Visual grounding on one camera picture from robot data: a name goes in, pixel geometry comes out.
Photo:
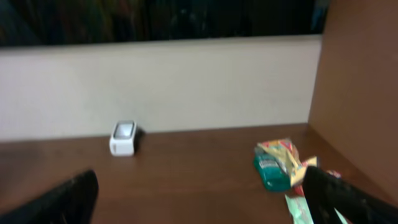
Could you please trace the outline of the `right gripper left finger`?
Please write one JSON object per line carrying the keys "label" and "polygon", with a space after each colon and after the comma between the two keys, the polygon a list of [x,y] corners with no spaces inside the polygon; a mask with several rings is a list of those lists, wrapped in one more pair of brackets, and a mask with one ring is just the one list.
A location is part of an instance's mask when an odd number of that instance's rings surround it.
{"label": "right gripper left finger", "polygon": [[3,224],[90,223],[99,184],[86,170],[39,197],[1,215]]}

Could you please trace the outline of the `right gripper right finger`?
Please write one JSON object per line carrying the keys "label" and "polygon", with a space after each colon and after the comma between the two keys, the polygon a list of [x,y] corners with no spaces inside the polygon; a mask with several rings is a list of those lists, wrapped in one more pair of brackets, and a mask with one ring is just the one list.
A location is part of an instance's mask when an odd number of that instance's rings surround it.
{"label": "right gripper right finger", "polygon": [[303,192],[314,223],[397,224],[397,208],[321,169],[307,168]]}

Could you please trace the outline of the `orange chocolate bar wrapper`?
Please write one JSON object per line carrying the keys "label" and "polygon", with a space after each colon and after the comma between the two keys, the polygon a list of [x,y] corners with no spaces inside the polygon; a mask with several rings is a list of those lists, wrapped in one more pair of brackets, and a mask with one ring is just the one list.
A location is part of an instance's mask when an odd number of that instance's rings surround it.
{"label": "orange chocolate bar wrapper", "polygon": [[[337,179],[340,179],[340,178],[341,178],[341,174],[340,174],[339,172],[335,171],[335,170],[327,170],[326,172],[327,172],[328,174],[330,174],[330,175],[336,177]],[[293,190],[294,190],[294,192],[295,192],[298,196],[301,196],[301,197],[304,197],[304,196],[305,196],[304,191],[303,191],[302,184],[296,185],[296,186],[293,188]]]}

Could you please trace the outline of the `mint green snack packet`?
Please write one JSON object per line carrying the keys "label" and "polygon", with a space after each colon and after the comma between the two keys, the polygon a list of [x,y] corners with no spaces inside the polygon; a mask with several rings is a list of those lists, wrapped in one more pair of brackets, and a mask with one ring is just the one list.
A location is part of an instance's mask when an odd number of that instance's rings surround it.
{"label": "mint green snack packet", "polygon": [[293,224],[314,224],[305,197],[289,197],[285,195],[285,200],[293,219]]}

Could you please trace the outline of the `yellow snack chip bag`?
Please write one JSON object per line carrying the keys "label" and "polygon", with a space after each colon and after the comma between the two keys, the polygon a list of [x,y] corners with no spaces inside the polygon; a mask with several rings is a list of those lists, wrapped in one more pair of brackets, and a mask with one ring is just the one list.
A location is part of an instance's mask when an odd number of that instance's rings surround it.
{"label": "yellow snack chip bag", "polygon": [[318,166],[316,156],[301,161],[297,148],[289,138],[260,142],[255,150],[259,156],[271,156],[282,174],[287,176],[290,187],[303,182],[308,167]]}

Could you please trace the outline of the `blue Listerine mouthwash bottle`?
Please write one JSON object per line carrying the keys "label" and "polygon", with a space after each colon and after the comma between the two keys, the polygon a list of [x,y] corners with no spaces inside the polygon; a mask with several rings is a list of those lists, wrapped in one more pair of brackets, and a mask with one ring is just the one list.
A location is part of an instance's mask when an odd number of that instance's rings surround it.
{"label": "blue Listerine mouthwash bottle", "polygon": [[279,160],[259,146],[254,148],[253,164],[267,190],[282,192],[290,189],[289,176],[285,173]]}

